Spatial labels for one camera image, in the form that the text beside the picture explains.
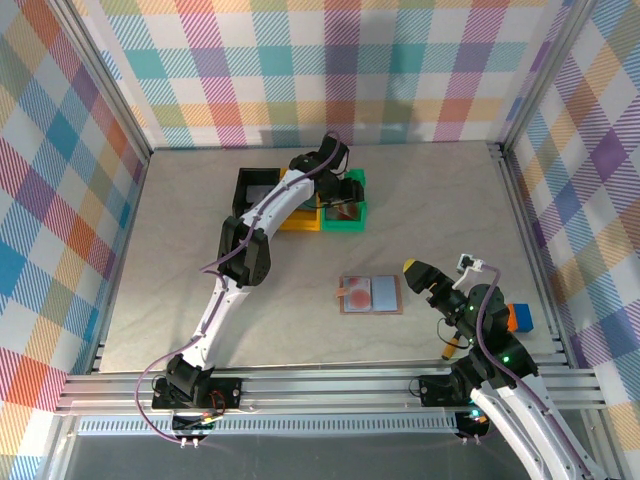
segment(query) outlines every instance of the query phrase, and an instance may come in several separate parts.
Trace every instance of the beige floor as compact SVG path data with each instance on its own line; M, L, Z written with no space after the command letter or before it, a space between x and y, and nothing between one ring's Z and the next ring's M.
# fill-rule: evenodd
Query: beige floor
M163 151L151 159L102 359L103 371L142 370L186 342L213 278L239 167L281 167L308 149ZM408 257L450 276L461 253L503 270L507 301L529 303L531 353L553 346L504 187L484 143L353 147L365 169L363 234L279 232L272 268L227 323L219 366L436 359L440 315L403 284L403 315L340 315L347 274L401 274ZM445 336L450 335L447 327Z

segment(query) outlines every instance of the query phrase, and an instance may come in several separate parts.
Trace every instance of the checkered backdrop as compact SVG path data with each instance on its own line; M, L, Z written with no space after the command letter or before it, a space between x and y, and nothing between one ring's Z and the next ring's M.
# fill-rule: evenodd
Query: checkered backdrop
M601 0L516 167L581 366L640 478L640 0Z
M45 0L0 0L0 478L81 373L143 165Z
M572 0L75 0L159 147L498 139Z

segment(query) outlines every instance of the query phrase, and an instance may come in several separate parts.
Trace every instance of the metal rail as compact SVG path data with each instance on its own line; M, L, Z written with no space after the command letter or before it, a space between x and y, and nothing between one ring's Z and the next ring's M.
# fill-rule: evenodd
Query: metal rail
M560 409L600 409L604 399L591 370L571 369L563 353L534 355L540 373ZM305 366L298 368L231 368L216 377L243 378L237 413L346 414L419 413L439 411L420 405L409 391L419 375L447 375L445 364ZM142 382L142 404L149 408L154 374ZM133 415L133 391L138 374L70 376L58 403L60 415ZM156 414L168 411L155 411Z

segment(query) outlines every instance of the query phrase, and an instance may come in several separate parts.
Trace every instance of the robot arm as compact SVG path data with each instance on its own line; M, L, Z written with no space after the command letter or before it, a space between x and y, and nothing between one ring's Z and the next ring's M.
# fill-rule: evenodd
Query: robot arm
M303 202L315 195L314 181L309 178L301 178L303 176L304 173L300 170L289 170L282 181L260 203L240 217L239 220L242 221L243 226L249 228L254 220L257 220L254 227L254 230L258 232L257 235L270 240L287 217ZM292 187L286 187L298 179L300 180ZM281 189L284 189L284 193L277 195ZM235 219L227 220L227 222L229 221L236 223ZM257 268L261 269L260 271L268 269L267 261L264 260L264 250L261 255L263 260L256 259L255 261L258 264ZM225 319L242 304L254 288L248 285L241 286L239 282L228 275L224 275L223 278L224 282L216 283L209 304L194 333L194 336L200 336L201 339L183 353L185 362L193 367L199 367L201 370L210 370L215 366L214 353L217 351L215 341L220 339L218 332ZM221 295L224 296L224 299L214 312L216 302Z
M265 279L271 266L269 241L280 225L303 202L318 194L326 204L361 202L362 185L339 178L336 170L348 155L346 145L329 135L318 152L294 158L280 183L240 218L229 217L222 226L218 260L204 267L214 273L211 299L190 346L168 363L161 395L192 407L210 407L210 374L216 364L220 331L229 316Z
M405 263L409 287L416 293L429 290L429 305L471 345L469 355L452 365L449 380L454 393L482 408L531 478L606 479L558 413L535 362L508 331L509 312L496 287L499 275L491 286L473 286L468 296L458 289L485 269L497 273L481 260L463 255L458 265L463 275L454 283L431 265Z

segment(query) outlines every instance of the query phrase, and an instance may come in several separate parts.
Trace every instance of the blue block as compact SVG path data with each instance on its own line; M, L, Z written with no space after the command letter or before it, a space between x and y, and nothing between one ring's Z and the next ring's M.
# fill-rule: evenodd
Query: blue block
M516 321L518 322L516 332L530 332L533 330L533 318L531 317L529 305L526 303L514 303L513 311L516 314Z

